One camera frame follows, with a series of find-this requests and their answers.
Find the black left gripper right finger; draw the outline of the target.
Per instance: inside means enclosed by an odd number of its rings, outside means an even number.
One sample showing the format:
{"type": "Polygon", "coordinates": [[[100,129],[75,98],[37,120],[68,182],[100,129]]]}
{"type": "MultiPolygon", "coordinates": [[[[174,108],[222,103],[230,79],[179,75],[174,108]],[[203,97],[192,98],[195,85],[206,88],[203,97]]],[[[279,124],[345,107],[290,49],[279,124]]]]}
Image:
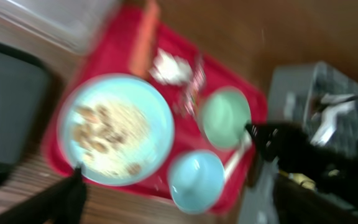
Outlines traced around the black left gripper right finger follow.
{"type": "MultiPolygon", "coordinates": [[[[287,174],[303,174],[317,189],[332,193],[358,212],[358,158],[348,159],[312,145],[303,130],[290,123],[252,123],[244,129],[267,162],[277,161],[287,174]]],[[[280,176],[273,187],[280,223],[358,223],[358,216],[280,176]]]]}

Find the light blue bowl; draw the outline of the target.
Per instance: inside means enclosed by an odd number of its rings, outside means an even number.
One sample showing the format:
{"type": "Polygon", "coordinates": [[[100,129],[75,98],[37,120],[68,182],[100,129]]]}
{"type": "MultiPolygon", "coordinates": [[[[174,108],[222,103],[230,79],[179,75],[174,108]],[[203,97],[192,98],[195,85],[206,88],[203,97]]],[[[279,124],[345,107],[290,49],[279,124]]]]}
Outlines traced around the light blue bowl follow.
{"type": "Polygon", "coordinates": [[[187,214],[200,214],[219,200],[224,189],[224,166],[211,151],[191,151],[175,158],[167,180],[177,208],[187,214]]]}

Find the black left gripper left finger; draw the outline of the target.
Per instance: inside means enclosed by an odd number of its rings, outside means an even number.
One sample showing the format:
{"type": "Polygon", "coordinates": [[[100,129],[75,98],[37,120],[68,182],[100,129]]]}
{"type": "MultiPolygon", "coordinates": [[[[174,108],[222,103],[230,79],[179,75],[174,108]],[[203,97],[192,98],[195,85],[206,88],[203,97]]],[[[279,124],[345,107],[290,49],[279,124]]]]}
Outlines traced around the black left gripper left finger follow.
{"type": "Polygon", "coordinates": [[[36,196],[0,214],[0,224],[79,224],[87,198],[82,166],[36,196]]]}

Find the mint green bowl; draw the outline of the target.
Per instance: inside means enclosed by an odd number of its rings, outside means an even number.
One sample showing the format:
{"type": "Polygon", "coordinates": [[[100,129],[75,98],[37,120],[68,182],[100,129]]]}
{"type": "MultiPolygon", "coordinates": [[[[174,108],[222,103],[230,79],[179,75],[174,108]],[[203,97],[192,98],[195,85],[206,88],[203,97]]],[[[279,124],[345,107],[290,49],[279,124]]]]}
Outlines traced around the mint green bowl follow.
{"type": "Polygon", "coordinates": [[[251,138],[246,125],[251,120],[247,98],[232,86],[214,91],[202,102],[196,115],[200,132],[220,151],[250,147],[251,138]]]}

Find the white plastic spoon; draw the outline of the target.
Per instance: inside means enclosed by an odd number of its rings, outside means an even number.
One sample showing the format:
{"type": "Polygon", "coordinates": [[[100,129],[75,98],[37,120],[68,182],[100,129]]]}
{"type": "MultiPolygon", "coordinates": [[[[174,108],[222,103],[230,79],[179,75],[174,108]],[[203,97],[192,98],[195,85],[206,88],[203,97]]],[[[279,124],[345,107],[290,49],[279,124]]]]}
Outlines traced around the white plastic spoon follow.
{"type": "Polygon", "coordinates": [[[236,167],[238,166],[243,155],[249,150],[252,145],[252,138],[248,131],[244,132],[243,137],[241,138],[240,145],[230,159],[226,162],[224,166],[224,181],[227,182],[230,178],[236,167]]]}

